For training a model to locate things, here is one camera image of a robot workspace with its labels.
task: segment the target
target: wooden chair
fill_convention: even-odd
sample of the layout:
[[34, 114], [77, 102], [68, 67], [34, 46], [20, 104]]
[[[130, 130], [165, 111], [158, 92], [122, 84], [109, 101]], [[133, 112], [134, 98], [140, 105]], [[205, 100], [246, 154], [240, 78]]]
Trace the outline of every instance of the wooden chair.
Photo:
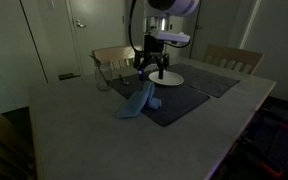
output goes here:
[[[135, 46], [135, 48], [141, 50], [141, 46]], [[114, 70], [132, 66], [135, 53], [131, 46], [116, 46], [93, 50], [90, 56], [96, 63], [110, 63], [112, 70]]]
[[33, 147], [0, 114], [0, 179], [35, 179]]
[[208, 45], [203, 62], [252, 75], [263, 56], [243, 49]]

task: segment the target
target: white table surface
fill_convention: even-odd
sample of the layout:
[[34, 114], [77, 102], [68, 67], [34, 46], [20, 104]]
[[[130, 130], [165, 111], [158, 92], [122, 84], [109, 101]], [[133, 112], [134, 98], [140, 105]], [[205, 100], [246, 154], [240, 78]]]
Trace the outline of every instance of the white table surface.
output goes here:
[[241, 82], [167, 127], [142, 113], [115, 119], [126, 100], [114, 89], [98, 91], [94, 76], [34, 87], [29, 108], [38, 178], [208, 179], [275, 82], [184, 58], [171, 61]]

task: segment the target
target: blue cloth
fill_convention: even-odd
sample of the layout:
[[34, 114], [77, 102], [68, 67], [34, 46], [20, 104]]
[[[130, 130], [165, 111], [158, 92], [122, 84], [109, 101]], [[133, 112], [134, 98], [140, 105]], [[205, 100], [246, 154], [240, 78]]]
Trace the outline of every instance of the blue cloth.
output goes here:
[[116, 114], [116, 118], [129, 118], [136, 117], [141, 112], [144, 106], [157, 110], [162, 106], [160, 99], [154, 98], [155, 91], [154, 83], [145, 81], [143, 90], [134, 92], [132, 96], [126, 101], [125, 104], [119, 109]]

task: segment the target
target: cable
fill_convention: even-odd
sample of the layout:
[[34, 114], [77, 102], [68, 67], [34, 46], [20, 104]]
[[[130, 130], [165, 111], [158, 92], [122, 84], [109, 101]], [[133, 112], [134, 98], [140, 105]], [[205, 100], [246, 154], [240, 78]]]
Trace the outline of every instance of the cable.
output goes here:
[[133, 40], [132, 40], [132, 18], [133, 18], [133, 11], [134, 11], [135, 4], [136, 4], [136, 0], [132, 0], [130, 19], [129, 19], [129, 23], [128, 23], [128, 37], [129, 37], [130, 44], [131, 44], [132, 48], [134, 49], [135, 52], [137, 52], [138, 50], [135, 49], [135, 47], [133, 45]]
[[188, 46], [190, 44], [191, 40], [188, 41], [188, 43], [186, 43], [185, 45], [183, 46], [175, 46], [173, 44], [170, 44], [170, 43], [167, 43], [167, 42], [164, 42], [164, 44], [166, 45], [169, 45], [169, 46], [172, 46], [172, 47], [175, 47], [175, 48], [185, 48], [186, 46]]

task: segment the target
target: glass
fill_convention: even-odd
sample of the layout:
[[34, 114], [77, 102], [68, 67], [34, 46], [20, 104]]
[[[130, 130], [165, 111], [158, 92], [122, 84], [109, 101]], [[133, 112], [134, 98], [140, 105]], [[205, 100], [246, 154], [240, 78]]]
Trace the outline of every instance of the glass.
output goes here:
[[95, 69], [96, 87], [100, 91], [111, 89], [112, 69], [110, 64], [97, 64]]

